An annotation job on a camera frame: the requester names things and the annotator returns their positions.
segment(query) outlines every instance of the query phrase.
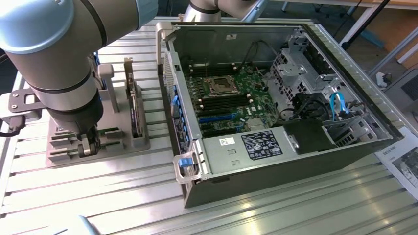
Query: metal bracket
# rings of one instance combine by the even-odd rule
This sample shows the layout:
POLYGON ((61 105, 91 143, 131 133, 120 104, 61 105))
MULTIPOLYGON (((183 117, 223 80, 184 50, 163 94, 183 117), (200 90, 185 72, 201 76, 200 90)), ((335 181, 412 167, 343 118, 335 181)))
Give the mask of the metal bracket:
POLYGON ((41 110, 40 109, 20 112, 20 113, 12 113, 9 111, 8 104, 9 104, 9 98, 10 97, 12 96, 9 93, 0 95, 0 119, 4 122, 9 123, 10 117, 24 115, 26 118, 26 121, 37 121, 41 118, 41 110))
POLYGON ((191 151, 188 151, 187 153, 175 155, 173 159, 172 159, 172 163, 175 165, 175 175, 176 175, 176 181, 179 184, 185 184, 189 181, 197 180, 201 177, 201 173, 200 171, 196 172, 195 175, 189 175, 189 176, 183 176, 180 173, 180 168, 179 168, 179 161, 183 158, 191 158, 192 162, 196 163, 197 162, 197 157, 196 157, 196 153, 193 151, 193 148, 191 148, 191 151))
POLYGON ((14 90, 9 95, 8 109, 12 113, 21 113, 44 109, 47 106, 39 101, 30 88, 14 90), (26 97, 33 95, 33 103, 26 103, 26 97))
POLYGON ((155 31, 155 49, 156 49, 156 65, 161 64, 161 39, 164 39, 175 30, 171 22, 156 23, 155 31))
POLYGON ((295 29, 295 32, 288 40, 290 53, 295 51, 304 51, 308 45, 307 37, 300 33, 300 29, 295 29))

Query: blue pcie slot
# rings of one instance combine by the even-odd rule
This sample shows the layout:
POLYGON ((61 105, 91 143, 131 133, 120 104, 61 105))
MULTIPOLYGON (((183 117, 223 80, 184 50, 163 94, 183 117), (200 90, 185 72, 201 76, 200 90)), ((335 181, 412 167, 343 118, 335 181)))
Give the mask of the blue pcie slot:
POLYGON ((228 114, 228 115, 223 115, 223 116, 216 116, 216 117, 203 117, 199 119, 199 123, 209 123, 209 122, 215 122, 215 121, 227 121, 227 120, 232 120, 235 118, 236 114, 228 114))

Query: aluminum profile table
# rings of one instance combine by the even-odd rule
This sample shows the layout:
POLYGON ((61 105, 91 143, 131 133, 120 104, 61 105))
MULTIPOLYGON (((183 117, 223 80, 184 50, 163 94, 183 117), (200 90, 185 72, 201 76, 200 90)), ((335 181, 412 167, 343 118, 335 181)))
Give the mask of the aluminum profile table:
MULTIPOLYGON (((100 62, 113 64, 116 86, 123 58, 133 58, 151 149, 45 168, 44 113, 5 141, 0 235, 41 234, 72 215, 85 216, 101 234, 418 234, 416 201, 372 155, 343 170, 183 208, 155 62, 155 24, 175 20, 155 18, 99 51, 100 62)), ((21 84, 17 76, 14 88, 21 84)))

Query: blue latch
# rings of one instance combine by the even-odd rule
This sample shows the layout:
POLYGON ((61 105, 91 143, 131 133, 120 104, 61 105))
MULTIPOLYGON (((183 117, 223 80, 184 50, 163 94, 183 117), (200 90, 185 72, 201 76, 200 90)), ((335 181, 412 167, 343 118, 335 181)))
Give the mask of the blue latch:
POLYGON ((179 160, 179 167, 188 167, 193 165, 193 160, 191 158, 181 158, 179 160))
POLYGON ((177 101, 179 101, 179 96, 175 95, 175 97, 172 98, 172 104, 176 104, 177 101))

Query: barcode sticker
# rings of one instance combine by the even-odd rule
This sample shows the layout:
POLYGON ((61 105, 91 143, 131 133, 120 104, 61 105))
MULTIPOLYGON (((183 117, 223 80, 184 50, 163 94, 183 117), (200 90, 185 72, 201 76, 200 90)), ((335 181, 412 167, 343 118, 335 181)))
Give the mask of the barcode sticker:
POLYGON ((233 137, 219 139, 219 142, 220 142, 220 146, 235 144, 233 137))

